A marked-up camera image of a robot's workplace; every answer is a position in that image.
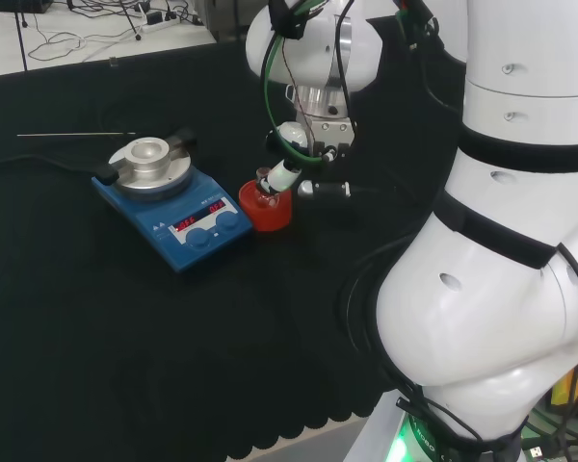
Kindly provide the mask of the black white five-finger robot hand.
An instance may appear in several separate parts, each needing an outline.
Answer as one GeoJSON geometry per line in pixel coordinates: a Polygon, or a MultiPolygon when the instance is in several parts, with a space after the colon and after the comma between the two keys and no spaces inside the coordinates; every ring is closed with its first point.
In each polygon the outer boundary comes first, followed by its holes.
{"type": "Polygon", "coordinates": [[[338,117],[299,115],[273,128],[266,147],[280,161],[256,180],[257,189],[267,196],[290,190],[305,171],[321,173],[346,158],[355,140],[350,121],[338,117]]]}

